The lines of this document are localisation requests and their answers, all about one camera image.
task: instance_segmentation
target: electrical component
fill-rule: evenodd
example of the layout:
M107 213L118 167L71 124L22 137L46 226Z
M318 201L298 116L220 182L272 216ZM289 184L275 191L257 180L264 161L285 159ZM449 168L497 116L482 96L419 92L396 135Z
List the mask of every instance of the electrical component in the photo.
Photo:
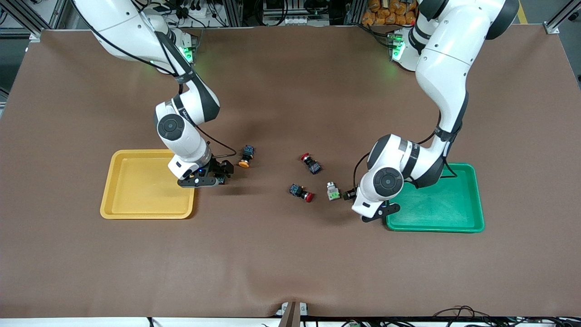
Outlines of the electrical component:
M285 18L285 25L302 26L307 25L309 19L306 16L287 16Z
M242 168L250 167L250 160L254 159L254 147L246 145L242 150L242 159L238 162L238 166Z
M187 7L178 7L175 10L175 15L178 19L186 19L189 16L189 9Z
M387 37L388 40L398 40L398 41L403 40L403 35L397 33L389 33Z
M357 197L357 189L350 189L349 191L345 191L342 194L343 200L353 200Z
M181 53L184 55L184 58L189 62L193 62L193 51L192 48L182 48L179 47Z
M307 165L311 174L316 175L321 171L321 165L319 165L317 161L313 160L308 152L303 154L300 159Z
M406 49L406 42L403 41L401 39L401 34L398 34L398 36L395 36L393 40L393 48L391 49L392 51L392 60L400 60L401 59L401 55L403 54L403 51Z
M335 186L335 183L333 182L327 183L327 197L329 198L329 201L341 198L341 193L339 192L339 189L337 188L337 186Z
M308 202L311 202L314 199L314 197L315 197L315 194L303 190L303 187L302 186L299 186L297 184L293 184L290 187L289 193L291 193L295 197L302 198L307 203Z

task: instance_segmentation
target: black cable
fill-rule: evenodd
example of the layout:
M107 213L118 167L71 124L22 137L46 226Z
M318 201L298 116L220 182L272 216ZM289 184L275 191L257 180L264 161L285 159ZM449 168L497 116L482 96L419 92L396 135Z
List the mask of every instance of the black cable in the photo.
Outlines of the black cable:
M289 13L289 3L288 0L284 0L284 2L282 2L282 16L279 19L278 23L274 24L274 26L279 26L280 24L282 24L282 22L285 21L286 19L286 15Z
M440 125L440 120L442 119L442 113L439 112L437 115L437 123L436 126ZM428 136L427 138L423 139L422 141L418 142L418 144L423 144L426 143L427 141L430 140L430 138L432 138L434 135L436 135L436 132L433 131L432 134L430 134L430 136Z
M484 316L484 317L490 317L490 315L489 315L489 314L486 314L486 313L484 313L484 312L482 312L482 311L477 311L477 310L474 310L474 309L472 309L472 310L473 310L475 313L477 313L477 314L479 314L479 315L481 315L481 316Z
M455 310L458 310L458 313L461 313L462 310L464 310L465 307L466 307L465 305L462 305L462 306L460 306L458 308L449 308L449 309L440 310L440 311L436 312L435 314L433 314L432 317L437 317L440 314L442 314L444 312L447 312L447 311L455 311Z
M151 5L157 5L157 7L162 7L162 8L164 8L164 9L163 9L162 16L171 15L171 14L172 14L172 12L174 11L174 10L173 10L173 9L171 9L171 8L167 8L167 9L165 9L165 7L164 7L164 6L162 6L162 5L161 5L159 2L151 2L150 4L151 4Z
M378 37L387 37L387 33L385 33L385 34L378 33L378 32L376 32L376 31L372 30L371 28L368 28L368 27L365 27L365 26L363 26L363 25L362 25L362 24L360 24L360 23L349 23L349 24L347 24L347 25L354 25L354 26L358 26L359 28L361 28L362 30L364 30L365 32L367 32L368 34L371 34L371 35L373 36L373 38L374 38L374 39L375 39L375 40L376 40L376 41L377 41L379 44L383 45L383 46L384 46L384 47L386 47L386 48L390 48L390 49L393 49L393 48L395 48L395 46L394 46L394 45L387 44L387 43L383 43L383 42L382 42L380 39L378 39ZM402 26L402 27L408 27L408 26L404 26L404 25L398 25L398 24L390 24L390 25L397 25L397 26Z
M159 41L159 45L161 45L161 47L162 47L163 54L165 54L165 55L166 55L167 62L170 64L170 67L171 67L171 68L173 69L173 71L174 71L174 73L173 73L173 74L171 74L171 75L172 75L173 77L178 77L178 76L179 76L179 74L178 74L178 70L175 68L174 64L171 62L171 60L170 60L170 56L167 54L166 47L163 45L162 39L161 39L161 38L159 38L159 35L157 35L157 34L155 34L155 36L157 37L157 40Z
M329 18L329 20L338 20L338 19L341 19L341 18L345 18L345 15L343 15L341 17Z
M148 4L141 4L139 2L135 2L134 0L131 0L131 3L133 3L133 5L135 6L135 8L137 9L138 13L141 13L142 11L145 10L145 8L147 8Z
M361 161L363 161L363 159L365 159L369 153L366 153L365 155L363 155L363 157L361 157L361 159L359 159L359 161L357 161L357 165L355 165L355 168L353 169L353 188L355 189L357 187L357 185L355 184L355 175L357 174L357 167L359 167L359 164L361 163Z
M215 138L213 138L212 136L210 136L208 133L206 133L205 131L203 131L200 126L196 125L196 128L198 129L198 131L202 132L202 134L204 134L205 136L207 136L209 139L211 139L212 141L218 143L219 145L222 145L223 147L225 147L226 149L229 149L230 151L232 151L231 154L222 154L222 155L216 155L214 156L214 158L219 159L219 158L228 158L228 157L233 157L236 154L238 154L238 152L236 150L234 150L233 148L227 146L226 144L216 140Z
M4 24L4 22L6 21L6 18L8 18L8 12L5 12L4 10L2 10L0 12L0 19L2 18L2 14L5 13L6 15L4 16L4 18L2 19L2 21L0 22L0 25Z
M510 327L515 327L516 325L522 324L526 321L526 318L521 319L520 321L515 322L514 324L510 325Z
M456 172L453 171L452 168L450 167L450 165L448 164L448 160L446 159L446 157L442 157L442 160L444 161L444 165L446 166L446 168L448 168L448 170L452 173L453 176L440 176L440 178L456 178L456 177L458 177L458 174L456 174Z
M159 3L159 2L152 2L152 3L155 3L155 4L158 4L158 5L162 6L162 4L161 4L161 3ZM176 14L177 14L177 10L179 10L179 9L180 9L178 6L174 5L173 3L169 2L169 1L168 1L168 2L166 2L166 3L164 3L163 5L164 5L164 6L165 6L165 5L170 5L170 6L172 6L172 7L173 7L173 8L176 10ZM188 12L188 17L190 17L192 20L195 20L196 22L200 23L200 24L202 25L202 27L203 27L203 28L205 28L205 29L206 29L206 28L208 28L206 25L204 25L204 23L202 23L202 22L200 22L199 20L197 20L197 19L195 19L194 17L192 17L192 15L190 15L190 14L189 14L189 12Z
M223 27L228 27L228 25L226 25L226 23L222 20L222 17L220 17L220 13L218 12L218 9L216 9L216 3L214 2L214 0L207 0L207 4L208 9L210 9L212 15L216 15L216 20L218 21L218 23L220 23L220 25L222 25Z
M79 17L82 18L83 21L85 21L85 24L87 24L87 26L89 27L89 29L91 29L91 31L93 31L93 33L95 33L95 35L97 35L101 40L105 41L107 44L109 44L110 46L112 46L113 48L115 48L117 51L119 51L119 52L121 52L121 53L123 53L123 54L125 54L125 55L127 55L127 56L129 56L129 57L131 57L131 58L133 58L135 60L137 60L137 61L141 61L142 63L145 63L145 64L147 64L147 65L149 65L151 67L155 67L155 68L157 68L157 69L159 69L159 70L161 70L163 72L166 72L166 73L168 73L168 74L171 75L171 72L169 70L167 70L165 68L162 68L162 67L160 67L158 65L155 65L154 63L151 63L149 61L143 60L143 59L141 59L141 58L139 58L137 56L134 56L134 55L130 54L129 52L127 52L127 51L119 48L118 46L114 45L113 43L111 43L109 40L107 40L105 37L103 37L103 35L101 35L101 33L97 32L97 30L95 30L95 28L91 24L89 24L89 22L85 19L85 17L78 10L77 4L74 1L71 1L71 3L73 4L73 7L77 11Z
M458 309L458 313L456 314L456 317L454 317L453 319L449 320L448 321L448 324L446 324L446 327L451 327L452 326L452 323L454 323L454 321L457 321L458 320L458 318L460 317L460 314L462 313L462 310L464 310L464 309L465 309L464 305L462 307L460 307L460 309Z
M396 325L398 327L415 327L414 325L412 325L411 323L409 323L407 321L397 321L395 319L391 319L388 317L385 317L383 319L385 320L385 321L383 321L384 326L392 324L392 325Z
M269 26L266 25L264 23L264 21L262 20L261 16L261 12L264 11L264 9L261 9L259 4L262 2L262 0L256 0L256 2L254 3L254 18L256 19L256 21L258 22L259 25L261 26ZM282 24L282 22L284 22L284 20L286 19L288 12L289 12L289 5L288 5L288 0L281 0L281 4L282 4L282 10L281 10L281 18L278 20L278 22L272 26L279 26L280 24Z

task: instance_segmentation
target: green tray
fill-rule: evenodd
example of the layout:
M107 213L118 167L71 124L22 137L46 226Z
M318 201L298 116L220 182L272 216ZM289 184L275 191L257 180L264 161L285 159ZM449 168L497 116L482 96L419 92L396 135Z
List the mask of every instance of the green tray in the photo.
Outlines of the green tray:
M394 199L401 210L386 218L392 230L411 232L480 233L484 217L474 167L451 163L457 178L442 178L436 184L416 189L405 183ZM444 167L442 176L451 175Z

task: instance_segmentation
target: plastic tray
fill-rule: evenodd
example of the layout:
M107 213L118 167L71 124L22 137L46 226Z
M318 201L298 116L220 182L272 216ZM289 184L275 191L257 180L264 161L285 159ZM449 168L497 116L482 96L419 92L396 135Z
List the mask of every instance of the plastic tray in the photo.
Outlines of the plastic tray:
M106 219L184 219L194 189L184 189L167 167L169 150L120 150L113 154L101 202Z
M480 233L484 217L474 167L451 163L457 178L440 179L436 184L416 189L405 183L395 198L401 210L386 218L392 230L413 232ZM442 176L451 175L444 167Z

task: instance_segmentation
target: floor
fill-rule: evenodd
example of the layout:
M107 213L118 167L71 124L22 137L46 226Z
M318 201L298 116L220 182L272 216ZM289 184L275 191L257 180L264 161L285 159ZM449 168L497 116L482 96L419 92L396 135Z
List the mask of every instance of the floor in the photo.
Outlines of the floor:
M567 2L567 0L520 0L521 10L515 23L541 24L551 18ZM67 26L84 26L83 22L75 21ZM572 77L580 83L581 78L581 17L570 22L566 20L559 26L561 42L569 58ZM20 63L27 48L28 39L14 40L0 38L0 87L10 90L16 77Z

